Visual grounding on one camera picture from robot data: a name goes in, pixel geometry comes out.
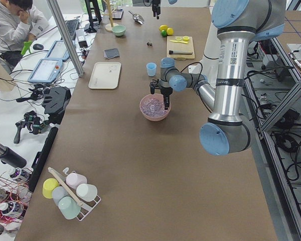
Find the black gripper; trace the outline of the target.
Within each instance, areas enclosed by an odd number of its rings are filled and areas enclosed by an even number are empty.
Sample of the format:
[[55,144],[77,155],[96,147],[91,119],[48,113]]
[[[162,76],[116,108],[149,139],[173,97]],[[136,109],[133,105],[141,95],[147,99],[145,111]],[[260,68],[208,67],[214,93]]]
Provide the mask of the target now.
[[154,13],[156,13],[156,19],[159,20],[160,19],[160,11],[161,11],[161,0],[152,0],[152,11]]
[[159,79],[153,79],[149,83],[150,93],[155,94],[155,90],[159,90],[163,95],[164,100],[164,108],[168,110],[170,108],[170,95],[173,93],[173,89],[171,87],[167,87],[167,82],[162,82]]

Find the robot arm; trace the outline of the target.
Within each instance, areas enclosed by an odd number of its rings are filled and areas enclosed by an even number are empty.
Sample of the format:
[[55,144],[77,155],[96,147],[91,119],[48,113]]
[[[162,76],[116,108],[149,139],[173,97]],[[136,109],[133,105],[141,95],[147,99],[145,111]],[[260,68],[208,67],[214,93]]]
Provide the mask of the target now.
[[203,148],[214,156],[241,152],[251,145],[253,127],[240,113],[244,70],[249,43],[279,36],[284,30],[285,1],[217,1],[212,24],[217,28],[220,53],[215,86],[205,75],[182,73],[173,58],[161,61],[161,76],[150,83],[150,90],[163,95],[165,108],[174,91],[193,89],[211,109],[200,128]]

